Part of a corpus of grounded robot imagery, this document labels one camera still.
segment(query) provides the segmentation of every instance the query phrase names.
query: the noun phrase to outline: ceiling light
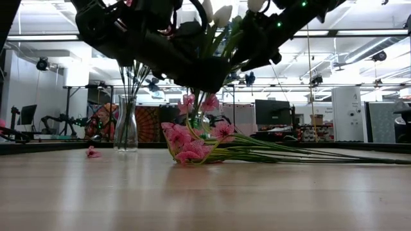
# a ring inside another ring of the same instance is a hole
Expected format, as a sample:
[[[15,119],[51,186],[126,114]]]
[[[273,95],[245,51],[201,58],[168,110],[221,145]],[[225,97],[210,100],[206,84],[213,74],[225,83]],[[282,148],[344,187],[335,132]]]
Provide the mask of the ceiling light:
[[[327,35],[327,34],[328,34],[328,31],[325,31],[325,30],[308,32],[309,36],[321,36],[321,35]],[[295,33],[295,36],[307,36],[307,31],[297,31],[297,33]]]
[[[77,35],[10,35],[7,36],[8,42],[27,42],[27,41],[79,41]]]
[[[406,29],[398,30],[343,30],[339,31],[337,35],[404,35],[407,36],[408,31]]]

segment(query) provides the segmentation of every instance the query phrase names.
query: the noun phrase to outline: black chair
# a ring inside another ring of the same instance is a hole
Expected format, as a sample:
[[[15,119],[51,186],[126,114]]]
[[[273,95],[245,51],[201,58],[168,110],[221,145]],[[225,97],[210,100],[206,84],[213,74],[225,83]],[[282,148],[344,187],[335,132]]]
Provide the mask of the black chair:
[[[401,114],[403,121],[396,119],[394,129],[397,143],[411,143],[411,107],[397,110],[394,114]]]

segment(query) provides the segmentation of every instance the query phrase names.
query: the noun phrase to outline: wooden table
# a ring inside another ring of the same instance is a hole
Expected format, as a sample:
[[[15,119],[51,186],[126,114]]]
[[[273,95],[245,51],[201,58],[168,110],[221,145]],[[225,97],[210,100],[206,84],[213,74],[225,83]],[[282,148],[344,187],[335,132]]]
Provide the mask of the wooden table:
[[[101,151],[0,157],[0,230],[411,230],[409,166],[182,167],[166,150]]]

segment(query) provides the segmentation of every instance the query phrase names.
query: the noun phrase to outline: white tulip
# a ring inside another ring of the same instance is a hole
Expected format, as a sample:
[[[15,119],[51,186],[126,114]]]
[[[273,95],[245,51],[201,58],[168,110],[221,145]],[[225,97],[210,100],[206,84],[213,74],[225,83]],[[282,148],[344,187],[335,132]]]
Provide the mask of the white tulip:
[[[231,18],[232,6],[223,6],[214,14],[214,23],[219,28],[226,27]]]
[[[250,11],[257,13],[261,10],[265,1],[266,0],[247,0],[247,6]]]
[[[205,14],[207,15],[208,23],[212,22],[213,21],[213,6],[210,0],[204,0],[202,6],[205,10]]]

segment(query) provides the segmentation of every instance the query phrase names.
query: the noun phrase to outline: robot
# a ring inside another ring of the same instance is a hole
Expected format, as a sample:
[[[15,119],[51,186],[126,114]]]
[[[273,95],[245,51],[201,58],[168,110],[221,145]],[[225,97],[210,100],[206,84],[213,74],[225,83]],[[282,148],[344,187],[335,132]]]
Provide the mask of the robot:
[[[282,44],[312,19],[324,22],[327,12],[345,0],[268,0],[283,12],[267,17],[248,11],[241,23],[244,36],[229,61],[217,56],[198,57],[207,15],[198,0],[190,1],[201,24],[185,22],[177,29],[176,12],[183,0],[128,0],[110,6],[102,0],[71,0],[80,36],[88,45],[121,66],[138,60],[159,79],[166,76],[178,85],[211,93],[220,90],[234,65],[244,64],[241,70],[248,71],[268,65],[269,60],[278,64]]]

